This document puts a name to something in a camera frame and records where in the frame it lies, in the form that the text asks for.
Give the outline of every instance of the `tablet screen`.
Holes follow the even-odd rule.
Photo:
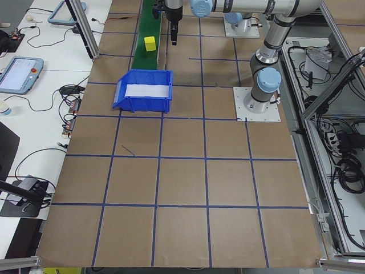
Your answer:
[[[33,59],[15,59],[2,78],[0,88],[20,90],[36,62]]]

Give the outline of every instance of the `yellow cube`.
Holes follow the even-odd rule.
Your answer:
[[[146,51],[154,51],[157,50],[156,48],[156,41],[154,36],[145,37],[144,44],[146,46]]]

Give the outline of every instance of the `blue tape grid line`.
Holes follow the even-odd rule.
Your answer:
[[[296,162],[296,159],[276,158],[223,158],[223,157],[175,157],[175,156],[143,156],[143,155],[99,155],[99,154],[67,154],[66,157],[113,157],[113,158],[140,158],[140,159],[177,159],[177,160],[229,160],[229,161],[268,161],[268,162]]]
[[[159,183],[160,183],[160,167],[161,167],[161,147],[163,138],[164,119],[161,119],[160,125],[160,140],[159,140],[159,159],[157,160],[157,178],[156,178],[156,191],[155,191],[155,210],[153,212],[153,232],[152,232],[152,253],[151,253],[151,267],[155,265],[155,242],[156,242],[156,223],[157,223],[157,205],[159,199]]]
[[[199,18],[199,49],[200,49],[200,73],[201,73],[201,97],[203,110],[203,136],[204,136],[204,172],[205,172],[205,198],[206,198],[206,228],[208,233],[208,257],[209,267],[213,267],[212,263],[212,244],[210,239],[210,218],[209,218],[209,189],[208,189],[208,163],[206,161],[206,126],[205,126],[205,104],[204,104],[204,75],[202,61],[202,44],[201,44],[201,19]]]
[[[52,202],[53,206],[80,207],[169,207],[169,208],[243,208],[243,209],[309,209],[309,207],[280,205],[204,205],[204,204],[118,204],[118,203],[63,203]]]
[[[139,13],[141,12],[141,8],[142,8],[142,0],[140,0]],[[135,33],[137,32],[138,21],[139,21],[139,17],[137,17]],[[132,60],[132,57],[131,56],[133,54],[133,47],[134,47],[134,43],[135,43],[136,36],[137,36],[137,34],[134,34],[133,44],[132,44],[132,47],[131,47],[131,54],[130,54],[130,57],[129,57],[128,68],[131,65],[131,60]],[[108,171],[108,177],[107,177],[107,183],[106,183],[105,190],[104,190],[103,204],[105,204],[106,203],[106,200],[107,200],[108,187],[109,187],[110,176],[111,176],[111,171],[112,171],[112,166],[113,166],[113,160],[114,160],[114,157],[113,156],[114,156],[115,148],[116,148],[116,144],[117,144],[119,127],[120,127],[120,124],[121,124],[120,122],[121,122],[121,117],[118,118],[118,124],[117,124],[116,132],[115,132],[114,144],[113,144],[113,150],[112,150],[112,156],[111,156],[111,159],[110,159],[110,165],[109,165],[109,171]],[[101,233],[102,224],[103,224],[104,209],[105,209],[105,206],[103,205],[102,206],[101,213],[100,213],[98,233],[96,235],[96,240],[95,240],[94,255],[92,257],[92,263],[91,263],[92,266],[95,265],[96,255],[98,254],[98,246],[99,246],[100,233]]]
[[[257,203],[257,213],[258,213],[258,221],[261,231],[261,238],[262,238],[262,246],[263,246],[263,253],[265,255],[265,262],[266,267],[269,267],[269,258],[267,257],[267,249],[266,249],[266,243],[265,243],[265,235],[263,234],[263,225],[262,225],[262,218],[261,218],[261,210],[260,210],[260,204],[258,200],[258,193],[257,193],[257,185],[256,185],[256,177],[255,177],[255,170],[253,166],[253,159],[252,159],[252,151],[251,151],[251,142],[250,142],[250,134],[249,134],[249,127],[247,123],[247,119],[245,121],[245,128],[246,128],[246,134],[247,134],[247,143],[249,147],[249,155],[250,155],[250,163],[251,163],[251,171],[252,171],[252,179],[253,179],[253,185],[255,190],[255,198]]]

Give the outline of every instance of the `green conveyor belt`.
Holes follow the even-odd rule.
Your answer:
[[[154,2],[155,0],[143,0],[132,69],[157,70],[162,15],[158,20],[153,18],[152,5]],[[155,37],[157,50],[147,52],[144,45],[144,38],[150,36]]]

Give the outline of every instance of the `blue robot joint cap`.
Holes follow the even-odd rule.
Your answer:
[[[257,84],[265,93],[274,93],[279,88],[280,83],[281,75],[272,67],[265,67],[257,76]]]
[[[207,17],[213,9],[212,0],[190,0],[192,13],[199,18]]]

